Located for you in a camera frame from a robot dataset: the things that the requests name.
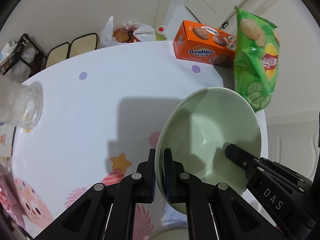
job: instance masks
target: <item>green bottle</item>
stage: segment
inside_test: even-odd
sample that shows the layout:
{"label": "green bottle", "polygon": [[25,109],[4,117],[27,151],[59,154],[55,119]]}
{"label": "green bottle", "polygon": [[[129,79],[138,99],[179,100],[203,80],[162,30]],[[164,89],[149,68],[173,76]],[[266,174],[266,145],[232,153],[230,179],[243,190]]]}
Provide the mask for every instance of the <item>green bottle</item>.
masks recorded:
{"label": "green bottle", "polygon": [[156,31],[156,41],[166,41],[167,37],[164,35],[165,26],[160,26]]}

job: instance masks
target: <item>green bowl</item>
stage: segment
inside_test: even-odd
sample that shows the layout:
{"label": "green bowl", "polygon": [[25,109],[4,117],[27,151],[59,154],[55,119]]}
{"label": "green bowl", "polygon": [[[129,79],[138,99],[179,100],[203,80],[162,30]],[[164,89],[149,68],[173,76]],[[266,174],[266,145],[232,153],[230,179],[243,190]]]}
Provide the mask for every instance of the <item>green bowl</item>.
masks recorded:
{"label": "green bowl", "polygon": [[[244,170],[224,155],[230,143],[260,157],[260,127],[249,103],[220,87],[204,88],[185,98],[169,116],[156,147],[156,178],[163,197],[167,200],[163,175],[166,148],[171,148],[173,160],[181,162],[186,172],[205,183],[225,182],[242,194],[247,183]],[[184,203],[170,205],[186,214]]]}

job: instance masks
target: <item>snack in bag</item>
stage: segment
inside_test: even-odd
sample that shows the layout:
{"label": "snack in bag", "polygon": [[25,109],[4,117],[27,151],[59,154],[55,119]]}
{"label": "snack in bag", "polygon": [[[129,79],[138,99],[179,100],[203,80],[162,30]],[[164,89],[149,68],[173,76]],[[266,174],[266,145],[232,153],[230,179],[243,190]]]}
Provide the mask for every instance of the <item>snack in bag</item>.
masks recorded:
{"label": "snack in bag", "polygon": [[273,23],[237,7],[236,11],[236,92],[256,112],[267,107],[272,98],[278,76],[280,41]]}

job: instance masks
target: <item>pink dot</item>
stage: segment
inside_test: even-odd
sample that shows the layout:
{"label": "pink dot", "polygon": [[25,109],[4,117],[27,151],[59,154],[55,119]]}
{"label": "pink dot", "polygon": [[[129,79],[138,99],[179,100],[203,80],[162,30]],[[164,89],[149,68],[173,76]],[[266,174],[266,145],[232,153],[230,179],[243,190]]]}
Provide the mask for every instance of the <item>pink dot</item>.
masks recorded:
{"label": "pink dot", "polygon": [[159,136],[160,136],[160,132],[154,132],[150,135],[149,144],[152,148],[156,148]]}

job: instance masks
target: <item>purple dot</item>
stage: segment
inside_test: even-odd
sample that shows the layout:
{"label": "purple dot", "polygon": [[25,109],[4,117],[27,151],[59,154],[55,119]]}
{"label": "purple dot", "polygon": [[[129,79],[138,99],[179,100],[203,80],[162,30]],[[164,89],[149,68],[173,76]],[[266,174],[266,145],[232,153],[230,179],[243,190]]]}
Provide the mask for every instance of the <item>purple dot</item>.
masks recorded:
{"label": "purple dot", "polygon": [[197,65],[193,65],[191,69],[194,73],[200,73],[201,71],[200,67]]}
{"label": "purple dot", "polygon": [[80,80],[85,80],[87,78],[88,74],[86,72],[81,72],[79,75]]}

